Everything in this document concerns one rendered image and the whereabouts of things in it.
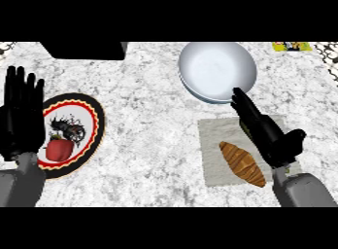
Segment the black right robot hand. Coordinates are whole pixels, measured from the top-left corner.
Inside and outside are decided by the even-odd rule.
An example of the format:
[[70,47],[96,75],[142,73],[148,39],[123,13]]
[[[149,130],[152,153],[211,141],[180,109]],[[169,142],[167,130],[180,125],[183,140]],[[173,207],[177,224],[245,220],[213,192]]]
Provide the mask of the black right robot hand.
[[294,129],[283,132],[276,122],[263,115],[239,88],[233,88],[230,106],[239,117],[241,128],[255,145],[264,162],[272,168],[286,166],[302,152],[305,132]]

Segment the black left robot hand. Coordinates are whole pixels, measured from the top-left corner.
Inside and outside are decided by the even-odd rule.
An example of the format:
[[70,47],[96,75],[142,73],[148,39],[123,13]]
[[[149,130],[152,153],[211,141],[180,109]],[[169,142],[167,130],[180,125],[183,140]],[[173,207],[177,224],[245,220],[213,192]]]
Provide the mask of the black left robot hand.
[[0,107],[0,155],[11,161],[38,152],[45,139],[42,116],[43,80],[24,67],[7,68],[4,104]]

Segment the brown croissant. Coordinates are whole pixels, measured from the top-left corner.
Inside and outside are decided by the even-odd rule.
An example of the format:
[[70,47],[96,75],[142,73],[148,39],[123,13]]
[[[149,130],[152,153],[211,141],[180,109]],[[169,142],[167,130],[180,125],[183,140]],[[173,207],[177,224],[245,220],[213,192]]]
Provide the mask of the brown croissant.
[[266,181],[251,154],[227,142],[219,143],[219,149],[233,174],[247,183],[263,188]]

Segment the grey placemat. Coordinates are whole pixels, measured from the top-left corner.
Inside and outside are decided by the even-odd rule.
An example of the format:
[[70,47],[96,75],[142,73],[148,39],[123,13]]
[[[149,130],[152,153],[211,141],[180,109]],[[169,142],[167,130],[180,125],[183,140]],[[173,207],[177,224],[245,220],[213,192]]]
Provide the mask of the grey placemat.
[[232,172],[219,144],[227,142],[244,149],[252,156],[260,168],[266,183],[272,182],[270,167],[263,161],[257,148],[247,137],[238,118],[204,119],[196,121],[198,140],[201,150],[202,178],[207,187],[247,184]]

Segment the white bowl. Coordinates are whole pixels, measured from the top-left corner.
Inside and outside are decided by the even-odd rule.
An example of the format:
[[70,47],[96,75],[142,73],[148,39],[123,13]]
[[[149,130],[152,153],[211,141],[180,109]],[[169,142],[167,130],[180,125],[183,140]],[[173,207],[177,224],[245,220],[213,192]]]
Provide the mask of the white bowl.
[[227,104],[233,88],[248,92],[254,86],[254,58],[236,42],[189,42],[177,67],[185,89],[202,102]]

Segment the red bell pepper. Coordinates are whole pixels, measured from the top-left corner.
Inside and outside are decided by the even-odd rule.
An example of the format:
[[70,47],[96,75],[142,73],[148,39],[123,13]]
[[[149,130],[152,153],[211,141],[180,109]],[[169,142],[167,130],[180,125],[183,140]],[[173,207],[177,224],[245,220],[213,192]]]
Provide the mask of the red bell pepper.
[[52,161],[63,161],[70,157],[74,143],[66,139],[51,140],[45,148],[45,157]]

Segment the patterned round plate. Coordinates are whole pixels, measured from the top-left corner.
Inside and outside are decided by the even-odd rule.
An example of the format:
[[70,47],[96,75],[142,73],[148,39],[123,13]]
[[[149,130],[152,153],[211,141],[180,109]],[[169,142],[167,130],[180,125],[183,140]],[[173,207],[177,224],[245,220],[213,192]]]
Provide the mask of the patterned round plate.
[[[38,151],[38,167],[45,179],[57,179],[74,172],[88,162],[104,136],[104,111],[98,101],[82,93],[63,93],[42,103],[45,140]],[[51,140],[66,139],[74,143],[70,157],[48,160],[45,148]]]

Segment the black appliance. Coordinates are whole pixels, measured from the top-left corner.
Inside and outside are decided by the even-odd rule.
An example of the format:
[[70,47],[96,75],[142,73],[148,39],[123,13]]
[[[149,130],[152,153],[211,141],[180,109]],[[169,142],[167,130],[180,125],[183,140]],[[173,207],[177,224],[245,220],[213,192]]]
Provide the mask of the black appliance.
[[127,42],[40,42],[57,59],[123,60]]

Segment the yellow printed box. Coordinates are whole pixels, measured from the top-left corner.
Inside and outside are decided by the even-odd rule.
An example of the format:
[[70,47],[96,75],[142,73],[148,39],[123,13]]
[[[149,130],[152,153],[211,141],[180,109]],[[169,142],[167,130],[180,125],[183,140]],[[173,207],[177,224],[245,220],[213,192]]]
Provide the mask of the yellow printed box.
[[310,51],[310,43],[308,42],[273,42],[272,49],[276,52],[301,52]]

